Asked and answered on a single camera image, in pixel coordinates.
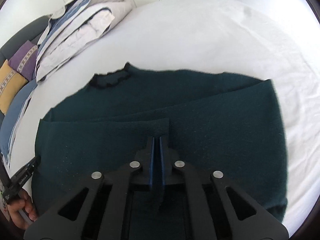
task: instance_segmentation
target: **dark green sweater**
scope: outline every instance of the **dark green sweater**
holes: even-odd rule
[[[81,176],[116,170],[133,160],[148,136],[159,135],[169,136],[169,147],[182,160],[223,171],[282,220],[286,146],[271,80],[233,73],[145,71],[129,64],[122,71],[94,76],[40,121],[35,149],[41,164],[32,180],[40,214]],[[179,209],[179,198],[172,198],[176,204],[164,200],[154,218],[168,229],[156,232],[165,234],[159,239],[183,239],[175,229],[182,225],[181,217],[167,214],[172,205]],[[150,223],[154,236],[153,218],[138,216]]]

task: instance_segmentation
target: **human hand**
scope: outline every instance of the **human hand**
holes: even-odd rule
[[[12,201],[10,205],[8,205],[8,211],[11,216],[12,222],[18,227],[23,230],[26,230],[29,225],[25,220],[22,218],[22,216],[19,214],[20,209],[25,209],[25,211],[29,214],[29,218],[32,221],[36,221],[38,218],[38,215],[36,213],[36,208],[34,207],[31,197],[28,195],[28,193],[22,189],[20,191],[20,197],[21,199]]]

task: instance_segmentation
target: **folded blanket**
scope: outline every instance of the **folded blanket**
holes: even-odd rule
[[[169,136],[182,160],[223,171],[282,220],[286,146],[271,80],[129,64],[94,76],[40,121],[35,151],[41,164],[32,180],[40,214],[82,176],[116,170],[148,136],[159,135]],[[147,199],[140,195],[134,207],[133,239],[184,239],[181,196],[169,192],[157,214],[148,212]],[[143,235],[142,223],[148,225]]]
[[[70,0],[52,14],[38,42],[37,83],[101,38],[131,9],[130,0]]]

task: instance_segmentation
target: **decorative pillow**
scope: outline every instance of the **decorative pillow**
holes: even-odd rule
[[[9,60],[9,66],[31,81],[36,68],[37,53],[37,46],[26,41]]]
[[[0,110],[6,114],[7,110],[19,90],[28,83],[17,71],[10,68],[6,60],[0,68]]]

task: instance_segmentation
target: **white bed sheet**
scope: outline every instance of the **white bed sheet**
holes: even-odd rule
[[[130,61],[153,70],[192,69],[272,79],[288,147],[288,208],[292,235],[320,193],[319,75],[297,46],[264,15],[234,0],[165,0],[133,10],[101,40],[34,91],[12,149],[10,174],[34,156],[39,120],[95,73]],[[26,185],[31,191],[30,183]]]

